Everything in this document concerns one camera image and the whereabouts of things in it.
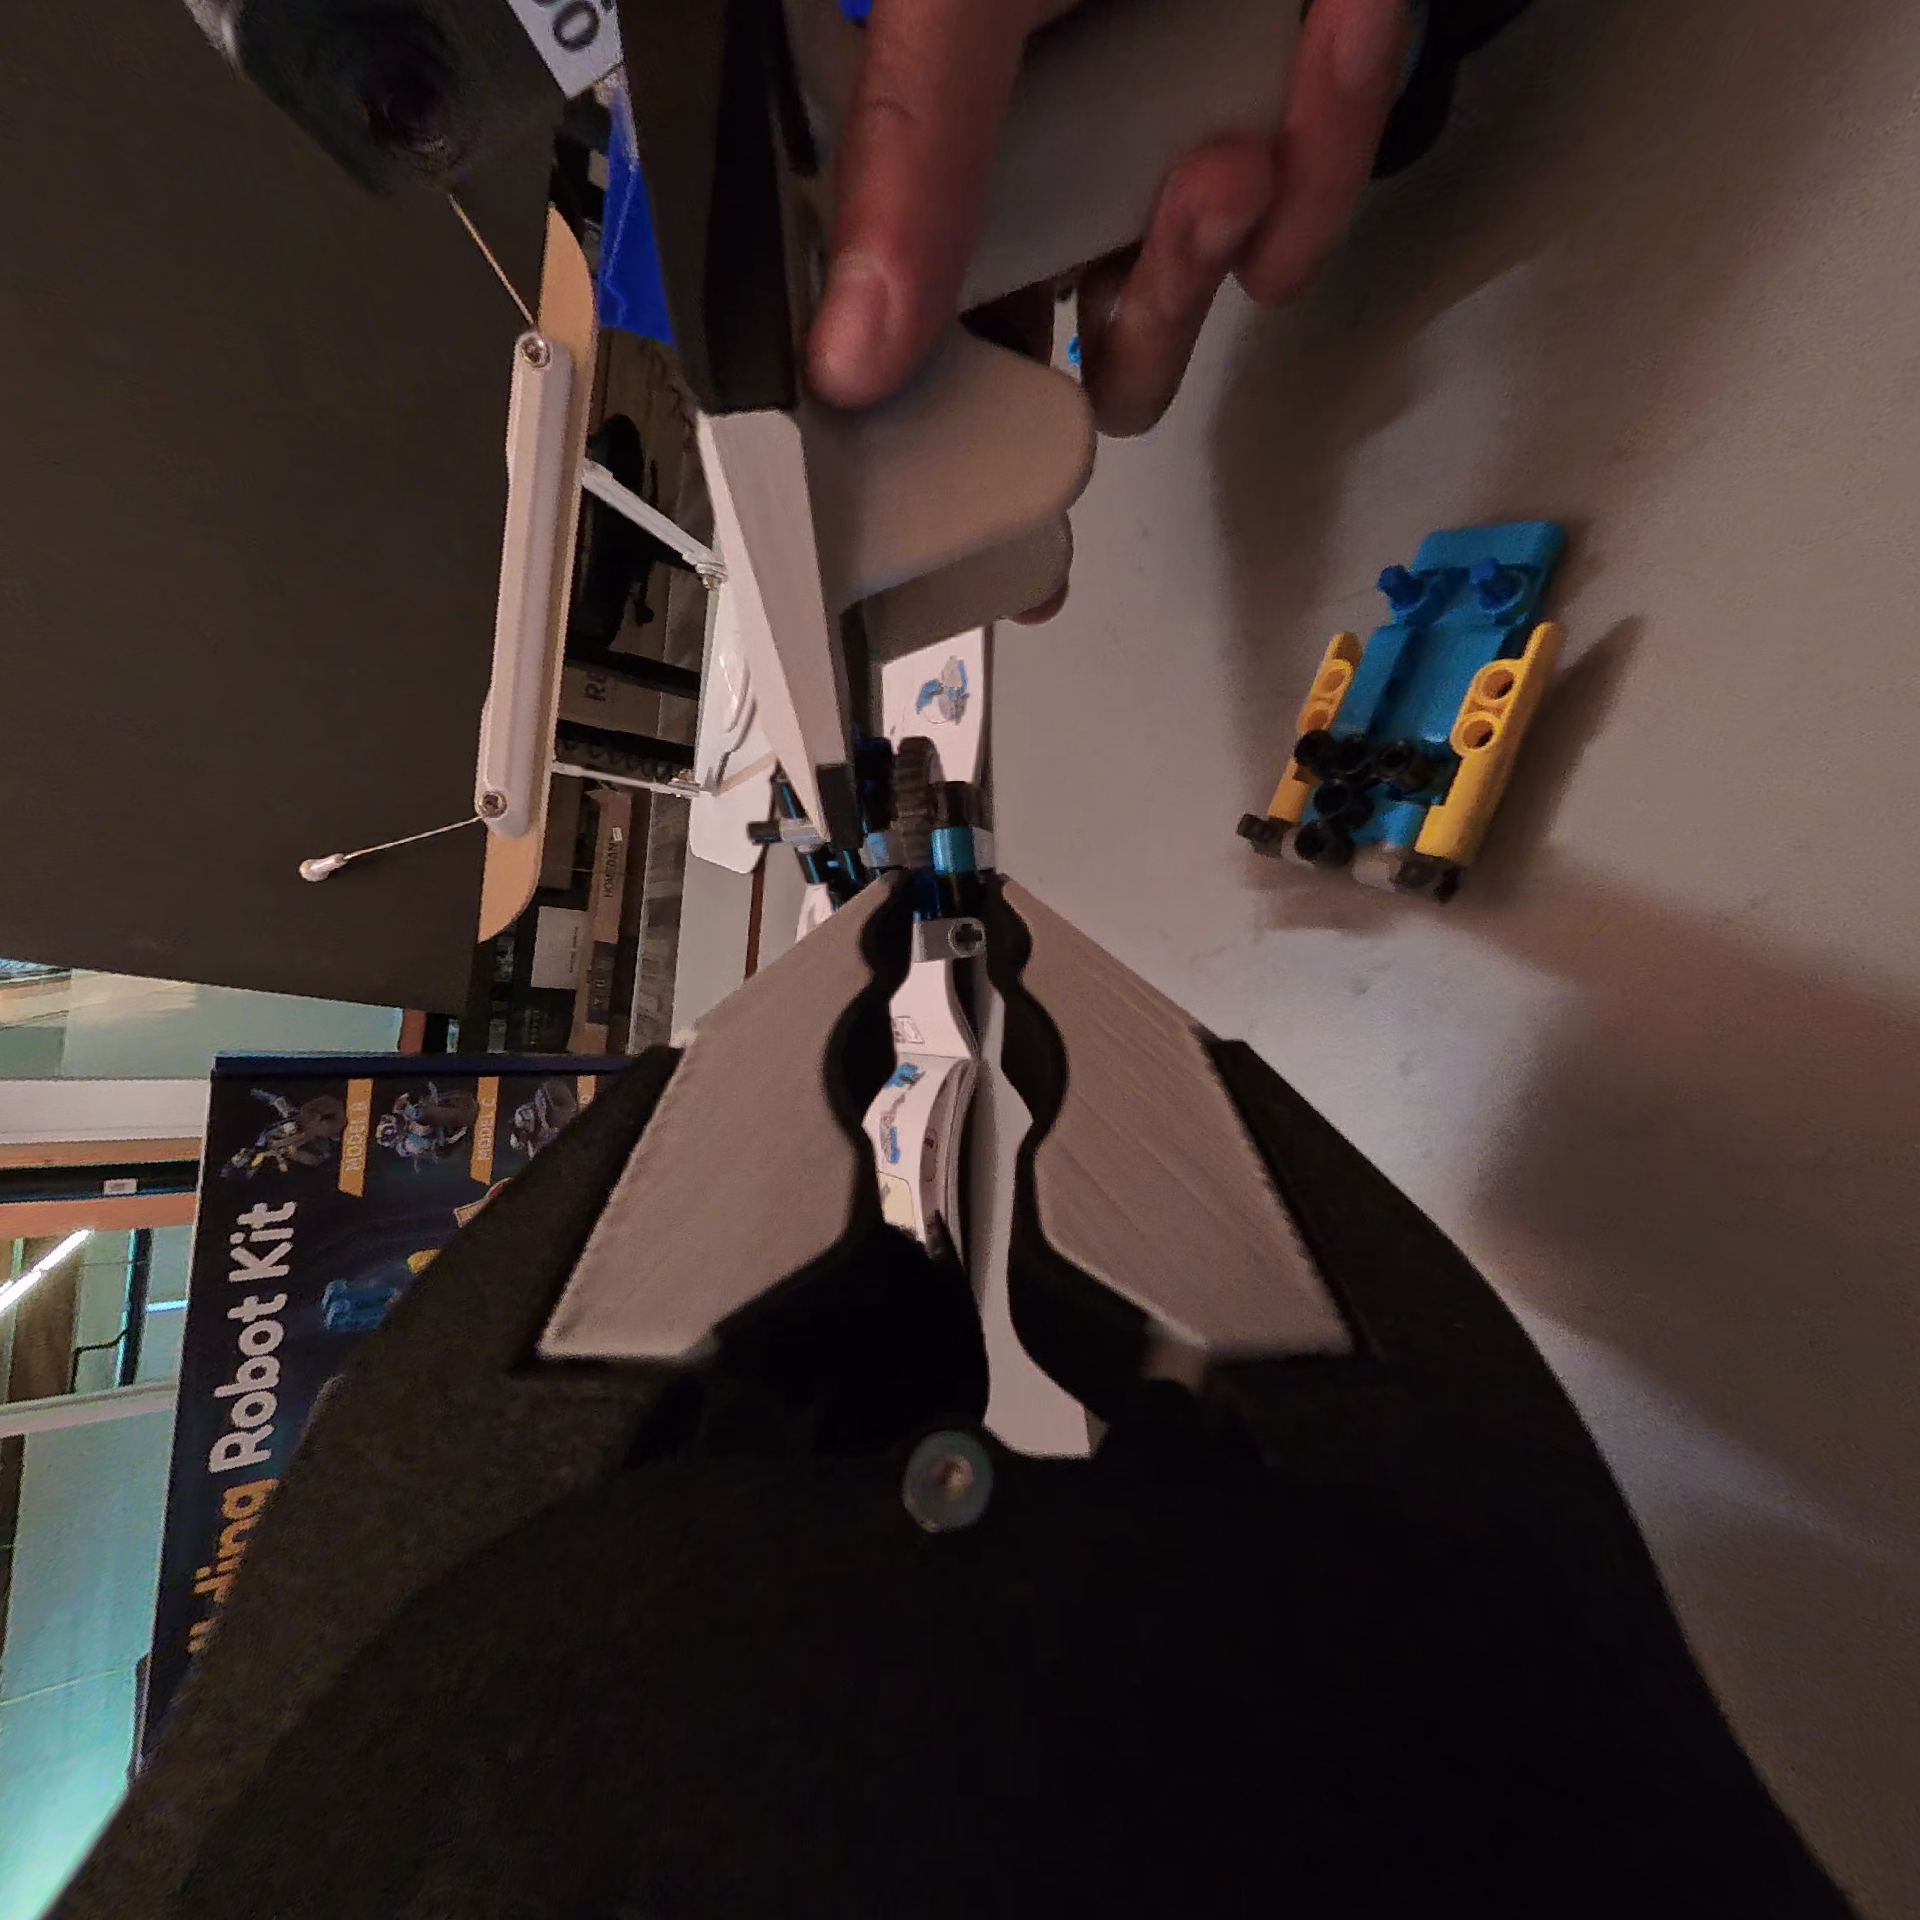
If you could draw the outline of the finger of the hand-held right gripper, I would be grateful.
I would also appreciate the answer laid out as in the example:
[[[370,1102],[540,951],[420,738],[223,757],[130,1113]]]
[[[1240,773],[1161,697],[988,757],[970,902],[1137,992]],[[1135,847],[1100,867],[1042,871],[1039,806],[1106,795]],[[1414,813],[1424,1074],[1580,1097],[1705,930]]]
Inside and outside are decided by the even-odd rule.
[[[699,451],[775,757],[827,850],[858,856],[879,733],[855,591],[873,418],[824,405],[703,414]]]

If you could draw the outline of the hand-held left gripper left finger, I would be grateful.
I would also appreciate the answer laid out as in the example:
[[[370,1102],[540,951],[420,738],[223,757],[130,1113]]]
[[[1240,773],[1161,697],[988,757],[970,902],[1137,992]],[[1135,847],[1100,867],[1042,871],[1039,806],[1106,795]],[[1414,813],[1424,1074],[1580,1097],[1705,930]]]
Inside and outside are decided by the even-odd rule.
[[[684,1362],[873,1225],[862,1130],[912,952],[873,883],[697,1022],[542,1329],[544,1360]]]

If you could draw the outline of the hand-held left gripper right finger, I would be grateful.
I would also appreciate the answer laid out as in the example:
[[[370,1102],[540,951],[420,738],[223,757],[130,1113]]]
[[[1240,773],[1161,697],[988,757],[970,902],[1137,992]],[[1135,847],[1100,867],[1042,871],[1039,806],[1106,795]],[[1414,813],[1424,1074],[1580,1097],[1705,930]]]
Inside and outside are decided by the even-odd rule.
[[[1026,1111],[1009,1296],[1032,1357],[1345,1357],[1211,1035],[1015,879],[988,910],[999,1065]]]

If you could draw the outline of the black grey gear assembly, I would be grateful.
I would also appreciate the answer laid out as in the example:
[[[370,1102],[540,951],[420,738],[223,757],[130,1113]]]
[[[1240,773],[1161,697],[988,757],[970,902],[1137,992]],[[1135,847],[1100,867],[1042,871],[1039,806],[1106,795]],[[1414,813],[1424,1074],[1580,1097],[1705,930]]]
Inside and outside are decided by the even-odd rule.
[[[855,801],[855,838],[833,840],[812,821],[788,806],[783,822],[786,842],[798,854],[809,882],[824,883],[833,904],[849,902],[876,879],[900,878],[916,913],[916,867],[928,859],[928,831],[939,806],[966,810],[977,826],[980,878],[990,867],[983,850],[988,829],[979,786],[948,779],[939,750],[928,735],[887,739],[864,735],[855,742],[851,781],[843,797]]]

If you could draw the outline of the blue beam with black pins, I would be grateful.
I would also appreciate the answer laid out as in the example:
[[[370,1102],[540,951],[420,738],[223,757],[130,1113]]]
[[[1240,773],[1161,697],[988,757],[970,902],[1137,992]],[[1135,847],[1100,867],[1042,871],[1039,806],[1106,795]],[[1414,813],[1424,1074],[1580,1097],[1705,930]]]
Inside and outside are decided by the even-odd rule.
[[[972,817],[962,808],[938,806],[928,859],[916,867],[919,957],[970,961],[986,952],[983,883]]]

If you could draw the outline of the blue yellow brick assembly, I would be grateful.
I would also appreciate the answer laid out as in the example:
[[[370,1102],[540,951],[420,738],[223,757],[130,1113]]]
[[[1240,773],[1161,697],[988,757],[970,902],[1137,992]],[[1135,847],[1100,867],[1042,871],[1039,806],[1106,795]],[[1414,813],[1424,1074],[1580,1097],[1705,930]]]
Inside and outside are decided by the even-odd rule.
[[[1513,519],[1432,531],[1386,566],[1383,623],[1332,635],[1273,797],[1236,835],[1383,893],[1452,901],[1562,650],[1546,595],[1567,549],[1564,522]]]

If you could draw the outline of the grey desk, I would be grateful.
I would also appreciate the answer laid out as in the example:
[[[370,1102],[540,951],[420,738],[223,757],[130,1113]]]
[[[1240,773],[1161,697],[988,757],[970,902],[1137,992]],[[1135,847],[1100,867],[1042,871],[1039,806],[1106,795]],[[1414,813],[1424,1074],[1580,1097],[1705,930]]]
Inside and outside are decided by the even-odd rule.
[[[1011,873],[1499,1283],[1743,1739],[1915,1915],[1915,5],[1531,5],[1324,277],[1227,293],[998,635]],[[1448,904],[1248,850],[1376,575],[1558,519]]]

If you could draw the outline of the person's right hand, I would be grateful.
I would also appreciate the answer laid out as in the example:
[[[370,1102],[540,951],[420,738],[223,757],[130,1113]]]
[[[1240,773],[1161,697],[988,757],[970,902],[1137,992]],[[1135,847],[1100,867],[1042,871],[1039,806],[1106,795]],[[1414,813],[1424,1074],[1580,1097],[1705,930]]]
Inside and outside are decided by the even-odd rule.
[[[858,409],[960,317],[1070,288],[1100,430],[1178,392],[1225,281],[1295,299],[1442,123],[1472,5],[786,5],[824,138],[807,384]]]

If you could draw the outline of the open instruction booklet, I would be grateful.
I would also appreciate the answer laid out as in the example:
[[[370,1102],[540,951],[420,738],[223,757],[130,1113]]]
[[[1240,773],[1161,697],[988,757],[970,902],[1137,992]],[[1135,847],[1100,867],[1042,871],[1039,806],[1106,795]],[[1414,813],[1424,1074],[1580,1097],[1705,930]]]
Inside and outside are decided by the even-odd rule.
[[[896,1065],[864,1128],[880,1210],[932,1254],[970,1249],[970,1125],[980,1040],[977,985],[992,847],[992,626],[880,670],[879,722],[855,742],[862,854],[898,879],[910,959],[891,997]]]

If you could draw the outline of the dark blue toy box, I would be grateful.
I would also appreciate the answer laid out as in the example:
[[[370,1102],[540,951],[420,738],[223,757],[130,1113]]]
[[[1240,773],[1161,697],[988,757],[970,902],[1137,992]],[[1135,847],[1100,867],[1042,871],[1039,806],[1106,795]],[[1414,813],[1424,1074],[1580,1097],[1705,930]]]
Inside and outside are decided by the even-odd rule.
[[[216,1061],[137,1769],[331,1382],[458,1229],[626,1065],[563,1053]]]

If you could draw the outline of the black panel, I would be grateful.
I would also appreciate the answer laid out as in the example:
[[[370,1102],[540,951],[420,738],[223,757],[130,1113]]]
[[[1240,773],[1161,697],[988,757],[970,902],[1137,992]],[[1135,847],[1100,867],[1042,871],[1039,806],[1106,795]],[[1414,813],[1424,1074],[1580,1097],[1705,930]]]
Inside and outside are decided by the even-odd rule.
[[[513,5],[4,5],[4,954],[456,1009],[563,109]],[[322,882],[300,862],[462,822]]]

